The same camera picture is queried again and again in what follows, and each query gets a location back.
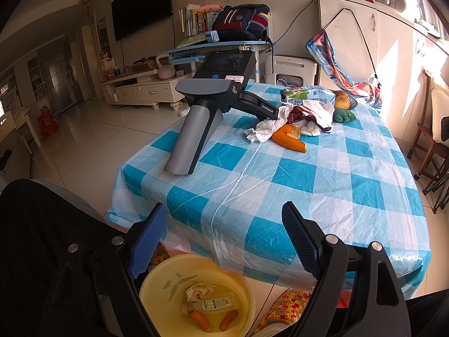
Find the row of books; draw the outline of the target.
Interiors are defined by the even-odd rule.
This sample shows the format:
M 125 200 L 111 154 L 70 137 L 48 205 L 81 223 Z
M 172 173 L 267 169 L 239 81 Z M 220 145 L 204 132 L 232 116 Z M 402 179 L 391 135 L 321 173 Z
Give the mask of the row of books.
M 194 37 L 212 30 L 218 13 L 223 7 L 219 4 L 187 4 L 178 11 L 181 30 L 185 37 Z

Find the white cupboard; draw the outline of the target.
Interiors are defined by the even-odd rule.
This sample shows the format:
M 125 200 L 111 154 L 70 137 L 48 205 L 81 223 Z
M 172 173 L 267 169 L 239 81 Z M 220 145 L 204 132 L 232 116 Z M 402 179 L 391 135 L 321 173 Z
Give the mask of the white cupboard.
M 414 30 L 407 23 L 368 2 L 317 2 L 337 63 L 352 80 L 377 75 L 383 92 L 409 89 Z

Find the cream tv cabinet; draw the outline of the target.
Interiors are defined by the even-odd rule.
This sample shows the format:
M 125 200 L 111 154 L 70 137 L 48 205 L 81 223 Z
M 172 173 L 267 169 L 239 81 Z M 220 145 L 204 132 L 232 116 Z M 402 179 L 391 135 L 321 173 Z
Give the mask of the cream tv cabinet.
M 134 75 L 121 75 L 101 84 L 107 104 L 116 106 L 150 106 L 158 109 L 160 104 L 169 104 L 174 111 L 182 106 L 184 95 L 176 91 L 181 78 L 192 74 L 161 80 L 157 70 Z

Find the green plush toy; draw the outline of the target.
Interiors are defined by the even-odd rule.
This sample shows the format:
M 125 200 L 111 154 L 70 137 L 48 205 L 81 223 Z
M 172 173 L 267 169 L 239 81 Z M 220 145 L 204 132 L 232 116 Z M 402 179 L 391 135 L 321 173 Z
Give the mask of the green plush toy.
M 339 123 L 350 123 L 356 120 L 355 114 L 348 109 L 335 108 L 333 112 L 333 121 Z

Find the red orange snack wrapper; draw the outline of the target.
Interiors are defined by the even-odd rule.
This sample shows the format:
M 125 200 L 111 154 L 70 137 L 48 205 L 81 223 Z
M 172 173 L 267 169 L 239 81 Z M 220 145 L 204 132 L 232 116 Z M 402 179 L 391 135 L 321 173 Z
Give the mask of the red orange snack wrapper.
M 333 110 L 327 110 L 321 102 L 294 106 L 288 114 L 288 124 L 295 125 L 304 135 L 318 136 L 333 128 Z

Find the green blue milk carton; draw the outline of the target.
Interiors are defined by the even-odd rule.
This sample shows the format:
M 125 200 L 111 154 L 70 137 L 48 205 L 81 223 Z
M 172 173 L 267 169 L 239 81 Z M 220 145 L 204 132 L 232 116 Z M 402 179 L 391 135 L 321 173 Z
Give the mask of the green blue milk carton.
M 319 85 L 280 90 L 281 102 L 294 106 L 302 105 L 304 100 L 320 101 L 323 104 L 334 104 L 336 95 L 327 88 Z

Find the pink kettlebell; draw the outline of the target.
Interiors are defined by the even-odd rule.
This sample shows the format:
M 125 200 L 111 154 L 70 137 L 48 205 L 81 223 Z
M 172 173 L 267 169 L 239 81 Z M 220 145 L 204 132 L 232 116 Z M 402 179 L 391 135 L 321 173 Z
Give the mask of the pink kettlebell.
M 169 54 L 156 56 L 157 75 L 160 80 L 168 80 L 176 75 L 175 67 L 170 63 Z

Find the colourful crochet cushion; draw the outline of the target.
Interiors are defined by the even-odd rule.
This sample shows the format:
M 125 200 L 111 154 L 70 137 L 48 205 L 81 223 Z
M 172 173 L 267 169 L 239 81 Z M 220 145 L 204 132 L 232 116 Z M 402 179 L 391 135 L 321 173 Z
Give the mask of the colourful crochet cushion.
M 253 336 L 275 336 L 295 324 L 300 319 L 309 300 L 310 293 L 287 289 L 278 297 L 268 314 L 256 327 Z

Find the dark blue backpack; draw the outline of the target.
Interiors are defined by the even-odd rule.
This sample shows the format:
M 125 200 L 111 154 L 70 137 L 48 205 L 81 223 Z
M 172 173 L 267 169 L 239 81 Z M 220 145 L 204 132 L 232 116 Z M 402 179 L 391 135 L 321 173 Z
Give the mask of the dark blue backpack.
M 272 50 L 269 37 L 270 8 L 267 4 L 227 5 L 218 13 L 212 25 L 220 42 L 264 42 Z

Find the wooden chair with cushion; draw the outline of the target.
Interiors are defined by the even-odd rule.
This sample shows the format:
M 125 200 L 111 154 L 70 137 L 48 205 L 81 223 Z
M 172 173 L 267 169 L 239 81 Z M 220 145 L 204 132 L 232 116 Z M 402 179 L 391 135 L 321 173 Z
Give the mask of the wooden chair with cushion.
M 448 149 L 435 141 L 433 131 L 432 113 L 432 74 L 424 69 L 422 72 L 424 86 L 424 102 L 421 116 L 416 124 L 410 149 L 407 152 L 408 160 L 416 160 L 416 170 L 413 172 L 414 180 L 419 182 L 427 179 L 428 183 L 422 187 L 424 197 L 444 191 L 448 186 Z

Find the colourful hanging cloth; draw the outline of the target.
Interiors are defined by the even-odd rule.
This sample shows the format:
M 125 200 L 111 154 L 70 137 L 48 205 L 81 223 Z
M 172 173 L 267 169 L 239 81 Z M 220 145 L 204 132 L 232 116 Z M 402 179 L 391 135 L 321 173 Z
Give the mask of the colourful hanging cloth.
M 368 81 L 353 81 L 338 65 L 333 46 L 326 31 L 310 38 L 306 44 L 308 52 L 340 90 L 352 97 L 363 97 L 366 104 L 376 110 L 382 108 L 381 89 Z

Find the plastic bottle in basin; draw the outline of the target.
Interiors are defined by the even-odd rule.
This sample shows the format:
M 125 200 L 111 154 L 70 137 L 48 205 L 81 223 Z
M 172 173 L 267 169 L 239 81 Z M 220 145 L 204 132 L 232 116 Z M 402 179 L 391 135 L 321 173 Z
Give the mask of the plastic bottle in basin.
M 202 314 L 213 314 L 230 312 L 234 309 L 237 309 L 237 305 L 234 303 L 233 298 L 229 296 L 188 302 L 181 306 L 181 311 L 184 315 L 194 310 Z

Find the crumpled white tissue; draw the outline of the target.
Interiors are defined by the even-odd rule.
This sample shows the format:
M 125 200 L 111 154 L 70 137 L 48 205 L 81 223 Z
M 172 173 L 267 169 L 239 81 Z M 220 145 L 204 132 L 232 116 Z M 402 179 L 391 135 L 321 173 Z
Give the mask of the crumpled white tissue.
M 302 105 L 310 105 L 312 102 L 320 101 L 303 101 Z M 323 104 L 324 107 L 331 111 L 334 111 L 334 106 L 332 104 Z M 279 107 L 278 119 L 265 119 L 256 125 L 255 129 L 247 129 L 244 131 L 246 138 L 250 142 L 260 142 L 264 143 L 272 137 L 272 134 L 280 129 L 284 124 L 288 124 L 288 114 L 292 111 L 294 105 L 285 104 Z

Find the black wall television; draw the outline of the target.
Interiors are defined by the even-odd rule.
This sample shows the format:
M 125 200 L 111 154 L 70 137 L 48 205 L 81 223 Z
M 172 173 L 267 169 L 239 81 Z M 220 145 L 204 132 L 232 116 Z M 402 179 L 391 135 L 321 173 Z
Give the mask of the black wall television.
M 173 15 L 172 0 L 113 0 L 111 10 L 116 40 Z

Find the orange peel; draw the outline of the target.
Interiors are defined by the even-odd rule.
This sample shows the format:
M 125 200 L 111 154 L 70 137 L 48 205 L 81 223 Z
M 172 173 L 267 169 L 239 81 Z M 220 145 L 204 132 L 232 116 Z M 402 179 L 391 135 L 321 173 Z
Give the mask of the orange peel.
M 305 143 L 300 140 L 300 137 L 301 130 L 298 127 L 284 124 L 284 126 L 272 134 L 271 140 L 284 148 L 306 153 Z

